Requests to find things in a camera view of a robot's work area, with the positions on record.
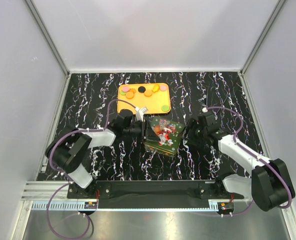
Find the gold tin lid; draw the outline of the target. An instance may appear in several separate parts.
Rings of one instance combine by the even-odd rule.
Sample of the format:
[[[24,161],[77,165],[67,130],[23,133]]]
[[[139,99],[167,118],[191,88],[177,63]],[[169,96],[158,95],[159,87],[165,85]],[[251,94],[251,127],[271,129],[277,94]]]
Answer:
[[[182,132],[185,130],[185,125],[175,122],[160,116],[155,116],[150,120],[151,128],[159,137],[159,143],[178,142],[180,145]]]

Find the small orange flower cookie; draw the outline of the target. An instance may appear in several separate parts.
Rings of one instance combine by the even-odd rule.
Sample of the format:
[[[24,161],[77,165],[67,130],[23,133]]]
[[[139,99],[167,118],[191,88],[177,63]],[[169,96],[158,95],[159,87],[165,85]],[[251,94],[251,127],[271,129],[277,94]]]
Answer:
[[[134,88],[131,88],[129,91],[134,93],[134,94],[136,93],[136,90]]]

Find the electronics board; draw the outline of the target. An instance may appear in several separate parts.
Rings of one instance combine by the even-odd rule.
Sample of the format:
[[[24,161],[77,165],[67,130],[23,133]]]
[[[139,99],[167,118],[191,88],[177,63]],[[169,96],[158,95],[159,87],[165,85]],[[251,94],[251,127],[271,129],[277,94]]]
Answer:
[[[85,202],[84,208],[85,209],[97,209],[98,204],[97,204],[97,202]]]
[[[222,210],[232,209],[233,208],[233,203],[232,202],[222,202],[220,204],[220,207],[221,207]]]

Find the orange sandwich cookie upper-left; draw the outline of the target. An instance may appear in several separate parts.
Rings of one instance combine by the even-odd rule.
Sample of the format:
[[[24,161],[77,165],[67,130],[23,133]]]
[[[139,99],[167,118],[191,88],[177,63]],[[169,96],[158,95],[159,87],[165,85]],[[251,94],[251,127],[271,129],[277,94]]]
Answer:
[[[134,93],[132,92],[132,91],[128,91],[127,93],[126,93],[126,98],[127,99],[132,99],[134,97]]]

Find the pink round cookie right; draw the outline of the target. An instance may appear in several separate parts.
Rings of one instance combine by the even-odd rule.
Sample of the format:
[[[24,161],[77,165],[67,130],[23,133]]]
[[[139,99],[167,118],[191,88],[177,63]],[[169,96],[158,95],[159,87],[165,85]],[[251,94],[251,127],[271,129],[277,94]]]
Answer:
[[[160,90],[163,91],[163,92],[166,91],[167,89],[168,89],[168,87],[166,85],[161,85],[160,86]]]

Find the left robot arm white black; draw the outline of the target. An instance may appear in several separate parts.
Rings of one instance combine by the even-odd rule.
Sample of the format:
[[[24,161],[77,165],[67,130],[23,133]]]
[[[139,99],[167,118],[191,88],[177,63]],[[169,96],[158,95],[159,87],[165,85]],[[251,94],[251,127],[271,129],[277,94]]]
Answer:
[[[49,165],[63,173],[83,197],[97,197],[100,191],[96,189],[96,180],[82,161],[89,149],[110,147],[124,136],[138,138],[143,143],[159,141],[142,113],[137,111],[133,114],[131,110],[123,109],[103,129],[66,128],[46,148],[45,157]]]

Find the green round cookie left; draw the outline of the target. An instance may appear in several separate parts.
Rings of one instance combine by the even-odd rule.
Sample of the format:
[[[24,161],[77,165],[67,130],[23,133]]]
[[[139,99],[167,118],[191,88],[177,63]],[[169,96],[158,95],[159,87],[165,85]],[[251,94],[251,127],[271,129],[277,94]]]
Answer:
[[[126,95],[126,92],[124,92],[124,91],[120,91],[120,94],[122,95],[122,96],[125,96]]]

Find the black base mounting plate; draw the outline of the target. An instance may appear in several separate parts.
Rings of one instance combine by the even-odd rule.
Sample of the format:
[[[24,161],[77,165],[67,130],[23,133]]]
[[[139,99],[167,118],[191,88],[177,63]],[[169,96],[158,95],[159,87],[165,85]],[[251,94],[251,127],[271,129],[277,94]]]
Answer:
[[[215,180],[95,180],[86,189],[75,183],[68,188],[69,199],[100,199],[134,196],[171,196],[184,195],[201,199],[234,199],[240,200],[242,195],[229,193]]]

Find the left electronics board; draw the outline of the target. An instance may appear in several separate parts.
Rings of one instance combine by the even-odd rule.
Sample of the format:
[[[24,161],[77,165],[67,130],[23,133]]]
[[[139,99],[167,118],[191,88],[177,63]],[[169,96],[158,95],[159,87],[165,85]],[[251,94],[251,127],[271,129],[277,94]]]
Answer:
[[[98,204],[97,204],[97,202],[85,202],[84,208],[85,209],[97,209]]]

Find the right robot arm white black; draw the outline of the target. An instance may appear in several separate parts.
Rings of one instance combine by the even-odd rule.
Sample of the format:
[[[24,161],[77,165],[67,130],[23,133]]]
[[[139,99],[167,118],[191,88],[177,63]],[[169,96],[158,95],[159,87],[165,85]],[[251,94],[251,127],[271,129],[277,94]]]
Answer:
[[[288,208],[295,198],[295,189],[286,163],[272,160],[242,143],[235,134],[221,127],[212,112],[191,118],[184,128],[184,140],[197,148],[213,147],[243,167],[249,178],[225,173],[216,178],[212,190],[220,198],[237,194],[251,198],[263,211]]]

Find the orange sandwich cookie centre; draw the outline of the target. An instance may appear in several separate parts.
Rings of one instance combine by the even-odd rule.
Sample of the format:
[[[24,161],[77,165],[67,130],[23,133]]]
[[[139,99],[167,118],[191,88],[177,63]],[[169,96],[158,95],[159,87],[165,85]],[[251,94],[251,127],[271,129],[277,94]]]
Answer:
[[[153,91],[150,90],[150,89],[147,89],[147,90],[144,92],[144,95],[145,95],[146,97],[151,97],[152,94],[153,94]]]

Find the yellow star cookie upper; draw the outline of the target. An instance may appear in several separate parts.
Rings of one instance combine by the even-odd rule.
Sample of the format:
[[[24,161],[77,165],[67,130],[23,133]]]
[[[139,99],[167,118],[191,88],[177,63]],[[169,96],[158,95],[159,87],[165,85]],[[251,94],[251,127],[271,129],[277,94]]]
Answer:
[[[159,86],[158,84],[155,84],[155,85],[153,86],[153,88],[152,88],[152,91],[153,91],[154,93],[158,92],[159,90],[160,90],[160,86]]]

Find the green round cookie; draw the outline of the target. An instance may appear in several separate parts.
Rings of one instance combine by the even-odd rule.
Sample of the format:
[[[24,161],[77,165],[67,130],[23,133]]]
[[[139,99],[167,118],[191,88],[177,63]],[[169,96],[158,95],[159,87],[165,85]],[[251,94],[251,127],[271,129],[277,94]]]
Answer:
[[[124,91],[120,91],[120,94],[122,95],[122,96],[125,96],[126,95],[126,92],[124,92]]]
[[[161,107],[161,109],[162,109],[163,112],[168,112],[170,110],[170,107],[168,105],[163,105]]]

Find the gold square cookie tin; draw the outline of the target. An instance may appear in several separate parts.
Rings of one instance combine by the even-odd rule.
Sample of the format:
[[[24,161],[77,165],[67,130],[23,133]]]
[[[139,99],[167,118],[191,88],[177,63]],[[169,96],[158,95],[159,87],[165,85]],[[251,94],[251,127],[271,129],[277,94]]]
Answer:
[[[159,154],[163,154],[169,157],[175,156],[179,148],[178,142],[172,144],[170,144],[169,142],[145,142],[144,146],[147,151],[155,151]]]

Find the black round cookie upper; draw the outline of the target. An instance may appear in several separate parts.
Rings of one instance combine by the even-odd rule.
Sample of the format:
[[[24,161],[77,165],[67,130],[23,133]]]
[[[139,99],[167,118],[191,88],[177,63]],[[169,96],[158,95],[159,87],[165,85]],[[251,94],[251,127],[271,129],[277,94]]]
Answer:
[[[138,88],[138,92],[139,93],[144,93],[146,91],[146,88],[144,87],[144,86],[140,86],[139,88]]]

